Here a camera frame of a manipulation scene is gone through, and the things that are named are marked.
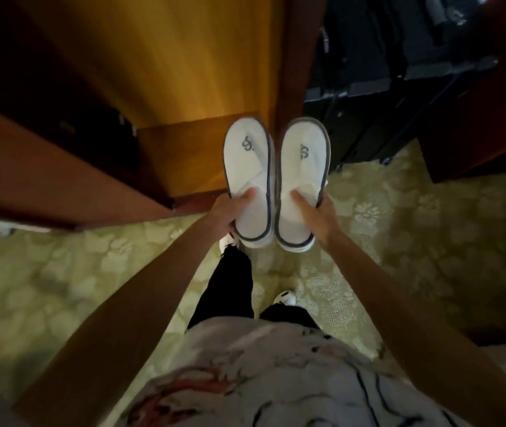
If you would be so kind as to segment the person's left hand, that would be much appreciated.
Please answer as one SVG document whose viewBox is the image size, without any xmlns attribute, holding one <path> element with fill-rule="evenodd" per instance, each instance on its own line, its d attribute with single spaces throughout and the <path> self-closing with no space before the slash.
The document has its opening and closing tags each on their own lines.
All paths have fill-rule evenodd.
<svg viewBox="0 0 506 427">
<path fill-rule="evenodd" d="M 205 218 L 207 226 L 213 231 L 214 239 L 222 238 L 230 233 L 235 220 L 246 208 L 233 208 L 228 193 L 219 196 Z"/>
</svg>

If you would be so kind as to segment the person's white patterned shirt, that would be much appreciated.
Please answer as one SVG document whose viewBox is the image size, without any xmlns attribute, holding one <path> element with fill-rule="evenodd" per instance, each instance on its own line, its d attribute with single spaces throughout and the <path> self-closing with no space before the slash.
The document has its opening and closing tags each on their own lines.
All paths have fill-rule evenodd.
<svg viewBox="0 0 506 427">
<path fill-rule="evenodd" d="M 115 427 L 471 427 L 347 344 L 292 323 L 190 329 Z"/>
</svg>

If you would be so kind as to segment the person's black trousers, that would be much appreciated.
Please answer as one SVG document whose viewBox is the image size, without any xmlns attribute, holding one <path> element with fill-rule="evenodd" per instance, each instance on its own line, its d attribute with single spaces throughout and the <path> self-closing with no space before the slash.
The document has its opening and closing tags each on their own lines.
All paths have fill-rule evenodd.
<svg viewBox="0 0 506 427">
<path fill-rule="evenodd" d="M 216 317 L 254 318 L 253 286 L 252 266 L 248 255 L 236 249 L 226 249 L 200 297 L 187 330 Z M 259 318 L 264 321 L 294 323 L 319 329 L 307 310 L 298 304 L 296 306 L 271 304 L 260 313 Z"/>
</svg>

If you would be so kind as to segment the wooden wardrobe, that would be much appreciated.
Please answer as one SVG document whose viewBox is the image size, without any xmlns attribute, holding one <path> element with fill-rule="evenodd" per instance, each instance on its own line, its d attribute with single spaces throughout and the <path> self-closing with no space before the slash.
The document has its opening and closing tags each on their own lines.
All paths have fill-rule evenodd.
<svg viewBox="0 0 506 427">
<path fill-rule="evenodd" d="M 201 213 L 242 116 L 302 113 L 327 0 L 0 0 L 0 114 L 156 201 Z"/>
</svg>

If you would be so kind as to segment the person's right forearm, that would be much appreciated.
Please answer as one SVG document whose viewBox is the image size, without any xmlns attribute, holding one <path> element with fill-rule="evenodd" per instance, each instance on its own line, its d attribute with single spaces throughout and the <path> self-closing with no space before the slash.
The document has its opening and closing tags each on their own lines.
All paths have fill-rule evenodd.
<svg viewBox="0 0 506 427">
<path fill-rule="evenodd" d="M 402 290 L 342 232 L 322 246 L 411 383 L 475 427 L 506 427 L 506 374 L 487 354 Z"/>
</svg>

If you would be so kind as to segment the white slipper with grey trim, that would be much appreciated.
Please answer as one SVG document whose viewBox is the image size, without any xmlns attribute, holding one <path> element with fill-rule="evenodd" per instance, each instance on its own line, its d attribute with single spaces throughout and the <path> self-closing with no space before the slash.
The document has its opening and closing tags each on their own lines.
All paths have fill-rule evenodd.
<svg viewBox="0 0 506 427">
<path fill-rule="evenodd" d="M 235 235 L 250 249 L 268 246 L 274 236 L 275 163 L 273 139 L 261 121 L 242 117 L 232 123 L 223 143 L 223 167 L 231 198 L 255 191 L 234 223 Z"/>
<path fill-rule="evenodd" d="M 285 251 L 302 253 L 314 244 L 314 235 L 291 192 L 296 191 L 312 208 L 318 208 L 327 184 L 330 154 L 330 139 L 320 121 L 301 117 L 287 126 L 276 160 L 274 224 L 277 242 Z"/>
</svg>

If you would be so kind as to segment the black suitcase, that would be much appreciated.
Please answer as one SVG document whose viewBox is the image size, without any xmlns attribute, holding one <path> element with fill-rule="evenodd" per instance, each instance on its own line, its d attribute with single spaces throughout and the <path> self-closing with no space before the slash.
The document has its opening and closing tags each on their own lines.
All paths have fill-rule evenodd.
<svg viewBox="0 0 506 427">
<path fill-rule="evenodd" d="M 392 158 L 436 107 L 493 68 L 485 0 L 327 0 L 303 114 L 330 139 L 329 173 Z"/>
</svg>

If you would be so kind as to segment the dark wooden furniture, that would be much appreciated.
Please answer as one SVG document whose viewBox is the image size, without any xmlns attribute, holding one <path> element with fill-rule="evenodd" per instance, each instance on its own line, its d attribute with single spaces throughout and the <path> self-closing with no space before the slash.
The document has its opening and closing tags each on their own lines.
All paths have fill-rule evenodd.
<svg viewBox="0 0 506 427">
<path fill-rule="evenodd" d="M 433 183 L 506 172 L 506 0 L 482 6 L 498 64 L 446 103 L 419 136 Z"/>
</svg>

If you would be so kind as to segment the person's right hand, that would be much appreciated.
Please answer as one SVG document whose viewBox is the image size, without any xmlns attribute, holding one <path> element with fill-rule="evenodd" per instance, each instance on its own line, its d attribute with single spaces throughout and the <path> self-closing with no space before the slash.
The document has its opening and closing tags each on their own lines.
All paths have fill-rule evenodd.
<svg viewBox="0 0 506 427">
<path fill-rule="evenodd" d="M 326 192 L 323 192 L 320 205 L 314 207 L 314 216 L 303 217 L 303 219 L 305 225 L 327 253 L 330 251 L 332 242 L 343 234 L 334 204 Z"/>
</svg>

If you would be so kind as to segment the person's left forearm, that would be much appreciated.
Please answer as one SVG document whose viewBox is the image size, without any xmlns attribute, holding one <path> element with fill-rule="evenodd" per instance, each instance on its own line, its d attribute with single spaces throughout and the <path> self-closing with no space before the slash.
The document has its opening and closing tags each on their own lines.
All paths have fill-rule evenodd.
<svg viewBox="0 0 506 427">
<path fill-rule="evenodd" d="M 192 224 L 79 326 L 12 405 L 32 427 L 98 427 L 168 327 L 201 262 L 235 217 Z"/>
</svg>

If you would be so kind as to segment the wooden wardrobe door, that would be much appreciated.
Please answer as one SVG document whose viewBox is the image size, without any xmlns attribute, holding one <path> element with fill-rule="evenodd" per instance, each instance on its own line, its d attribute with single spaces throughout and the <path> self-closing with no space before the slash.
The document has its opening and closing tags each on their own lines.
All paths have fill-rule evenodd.
<svg viewBox="0 0 506 427">
<path fill-rule="evenodd" d="M 171 211 L 0 114 L 0 221 L 86 229 Z"/>
</svg>

